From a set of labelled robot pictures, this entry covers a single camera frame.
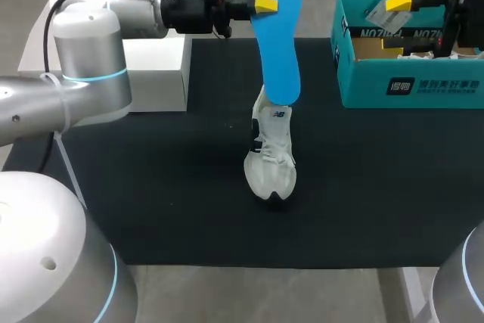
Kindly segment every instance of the black table surface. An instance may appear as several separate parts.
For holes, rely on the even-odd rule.
[[[345,109],[329,40],[296,51],[285,210],[258,204],[244,177],[262,84],[254,39],[194,40],[187,113],[64,136],[88,210],[127,263],[437,266],[482,220],[484,111]],[[5,170],[35,170],[44,145],[19,141]],[[46,174],[71,186],[57,150]]]

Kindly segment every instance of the shoelace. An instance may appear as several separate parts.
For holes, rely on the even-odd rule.
[[[262,148],[256,150],[262,153],[263,160],[279,166],[287,164],[290,167],[294,167],[296,165],[294,158],[287,153],[286,146],[276,143],[262,132],[260,133],[260,137],[262,139]]]

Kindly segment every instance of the new balance logo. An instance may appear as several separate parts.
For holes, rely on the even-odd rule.
[[[252,144],[250,145],[250,151],[254,153],[260,153],[262,148],[262,142],[257,140],[259,138],[259,122],[257,119],[252,119]]]

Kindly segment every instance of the shoe insole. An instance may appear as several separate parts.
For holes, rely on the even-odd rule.
[[[259,43],[262,76],[270,102],[291,105],[299,97],[301,81],[294,33],[302,0],[278,0],[278,12],[252,16]]]

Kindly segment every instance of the cable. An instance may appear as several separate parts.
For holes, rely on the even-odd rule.
[[[54,3],[54,5],[52,5],[51,10],[48,12],[47,18],[45,20],[44,38],[42,40],[42,51],[44,54],[44,69],[46,73],[51,71],[48,64],[48,28],[51,25],[52,17],[54,16],[55,12],[65,1],[66,0],[57,0]],[[44,156],[42,157],[41,163],[37,170],[38,173],[42,174],[44,172],[45,166],[47,165],[47,162],[51,157],[53,146],[54,146],[54,133],[50,132],[48,135],[48,143],[44,151]]]

